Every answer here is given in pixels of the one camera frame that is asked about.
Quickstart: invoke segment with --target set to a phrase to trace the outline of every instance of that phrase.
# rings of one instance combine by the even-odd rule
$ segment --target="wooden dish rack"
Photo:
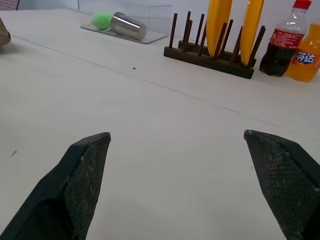
[[[183,40],[179,41],[178,48],[173,48],[173,42],[174,42],[174,36],[175,36],[175,30],[176,30],[176,23],[177,23],[177,17],[178,14],[175,13],[173,17],[172,22],[172,29],[171,29],[171,36],[170,36],[170,42],[169,46],[166,46],[164,48],[163,55],[168,58],[180,60],[186,63],[202,66],[208,69],[217,70],[223,73],[235,75],[238,77],[251,79],[252,75],[254,74],[254,65],[256,63],[256,53],[259,48],[259,45],[261,43],[261,40],[265,34],[266,28],[265,26],[262,26],[260,28],[260,31],[258,33],[257,39],[254,43],[248,66],[244,66],[241,62],[241,56],[239,55],[240,51],[240,41],[241,41],[241,35],[242,35],[242,29],[241,27],[236,44],[234,46],[233,52],[225,51],[228,37],[231,31],[231,27],[233,24],[233,20],[231,19],[229,22],[229,25],[227,22],[225,22],[222,26],[222,30],[218,39],[218,43],[216,46],[216,50],[214,53],[214,56],[211,57],[208,51],[208,47],[204,46],[205,40],[206,40],[206,25],[204,26],[201,42],[199,45],[199,38],[202,30],[202,25],[204,22],[205,15],[202,14],[200,18],[200,24],[198,28],[198,32],[196,35],[195,42],[189,42],[190,37],[190,31],[192,27],[192,20],[190,20],[191,12],[188,12],[186,23],[185,23],[185,29],[183,34]]]

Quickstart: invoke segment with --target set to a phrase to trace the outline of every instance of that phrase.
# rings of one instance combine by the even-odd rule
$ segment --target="transparent container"
[[[172,5],[150,0],[78,0],[80,26],[114,37],[127,39],[142,44],[149,44],[170,34]],[[91,24],[92,17],[101,12],[111,14],[123,13],[146,26],[142,40],[114,32],[112,29],[101,30]]]

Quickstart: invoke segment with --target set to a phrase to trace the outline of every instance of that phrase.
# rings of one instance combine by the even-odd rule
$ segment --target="green object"
[[[113,14],[109,12],[98,12],[91,18],[91,23],[99,30],[107,30],[111,28],[111,19]]]

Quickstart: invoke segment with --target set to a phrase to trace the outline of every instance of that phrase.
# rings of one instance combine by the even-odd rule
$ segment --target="stainless steel cup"
[[[113,15],[111,19],[111,29],[117,34],[137,40],[144,39],[147,33],[147,27],[145,24],[121,12],[116,12]]]

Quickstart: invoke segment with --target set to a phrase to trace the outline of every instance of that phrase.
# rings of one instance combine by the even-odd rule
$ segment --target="yellow plate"
[[[240,42],[241,62],[245,66],[249,63],[264,2],[265,0],[249,0],[248,2]]]
[[[232,0],[210,0],[206,20],[206,41],[213,57],[224,23],[229,22]]]

